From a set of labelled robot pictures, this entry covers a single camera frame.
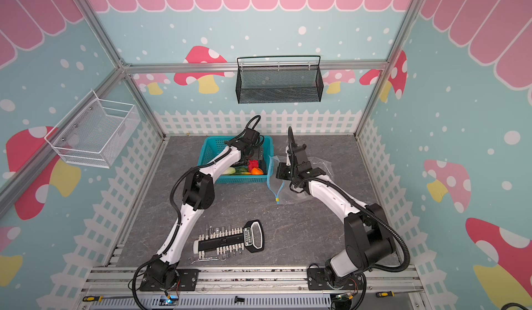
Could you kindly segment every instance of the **transparent plastic bag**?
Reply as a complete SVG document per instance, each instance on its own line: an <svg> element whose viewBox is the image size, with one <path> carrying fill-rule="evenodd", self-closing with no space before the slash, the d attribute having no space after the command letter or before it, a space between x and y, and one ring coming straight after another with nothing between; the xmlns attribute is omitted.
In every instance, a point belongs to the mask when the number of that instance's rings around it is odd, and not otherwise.
<svg viewBox="0 0 532 310"><path fill-rule="evenodd" d="M309 161L312 164L312 168L320 168L331 177L331 180L334 181L334 173L332 169L332 164L329 161L309 157ZM276 178L277 168L279 167L279 162L286 162L285 156L272 156L270 158L270 167L268 168L268 180L267 185L270 191L275 195L275 200L277 204L296 204L302 203L305 200L312 199L313 197L306 192L297 194L290 190L290 181L279 180Z"/></svg>

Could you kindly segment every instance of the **blue basket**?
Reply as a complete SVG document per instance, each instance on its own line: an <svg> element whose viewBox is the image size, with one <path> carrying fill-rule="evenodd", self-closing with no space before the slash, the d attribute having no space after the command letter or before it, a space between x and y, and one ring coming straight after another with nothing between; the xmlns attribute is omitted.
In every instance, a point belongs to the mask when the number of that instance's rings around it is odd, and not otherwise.
<svg viewBox="0 0 532 310"><path fill-rule="evenodd" d="M221 135L208 137L203 142L201 154L199 155L198 165L204 165L213 160L216 155L220 154L227 146L224 141L232 139L233 136ZM269 135L264 136L264 161L266 162L266 170L270 168L270 157L273 156L273 140ZM261 183L266 182L268 175L222 175L216 180L216 183Z"/></svg>

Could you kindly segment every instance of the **white polka dot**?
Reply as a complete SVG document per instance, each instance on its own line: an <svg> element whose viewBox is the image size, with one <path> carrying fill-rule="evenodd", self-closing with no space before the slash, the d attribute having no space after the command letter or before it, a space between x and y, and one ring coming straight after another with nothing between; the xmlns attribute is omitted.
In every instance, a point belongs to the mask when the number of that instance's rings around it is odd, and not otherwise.
<svg viewBox="0 0 532 310"><path fill-rule="evenodd" d="M447 185L450 186L451 188L454 187L456 185L456 179L452 176L449 176L447 178Z"/></svg>
<svg viewBox="0 0 532 310"><path fill-rule="evenodd" d="M28 131L35 138L43 138L48 133L46 127L31 127Z"/></svg>
<svg viewBox="0 0 532 310"><path fill-rule="evenodd" d="M46 202L46 197L48 196L48 187L48 184L42 185L35 192L35 199L41 204Z"/></svg>
<svg viewBox="0 0 532 310"><path fill-rule="evenodd" d="M504 141L508 145L515 145L521 140L521 135L517 131L508 131L504 135Z"/></svg>
<svg viewBox="0 0 532 310"><path fill-rule="evenodd" d="M524 238L523 236L514 234L506 229L499 228L499 233L501 234L501 237L503 240L506 241L509 245L511 245L514 248L525 248L530 243L530 240L527 238Z"/></svg>
<svg viewBox="0 0 532 310"><path fill-rule="evenodd" d="M12 112L13 110L15 110L15 103L11 100L3 99L2 101L0 101L0 108L7 112Z"/></svg>
<svg viewBox="0 0 532 310"><path fill-rule="evenodd" d="M471 192L471 180L465 180L462 185L466 191Z"/></svg>
<svg viewBox="0 0 532 310"><path fill-rule="evenodd" d="M209 49L209 56L211 56L212 58L218 58L218 57L220 57L220 54L218 54L217 52L215 52L212 49Z"/></svg>
<svg viewBox="0 0 532 310"><path fill-rule="evenodd" d="M2 177L6 180L9 180L11 178L11 176L13 176L15 174L15 172L5 172L2 174Z"/></svg>
<svg viewBox="0 0 532 310"><path fill-rule="evenodd" d="M504 181L504 182L502 182L502 188L504 190L511 190L512 189L512 183L510 183L508 181Z"/></svg>
<svg viewBox="0 0 532 310"><path fill-rule="evenodd" d="M455 202L454 203L454 207L456 208L456 211L458 213L463 213L464 212L464 206L462 205L462 203Z"/></svg>
<svg viewBox="0 0 532 310"><path fill-rule="evenodd" d="M498 263L498 253L494 246L485 240L480 240L475 243L489 258Z"/></svg>

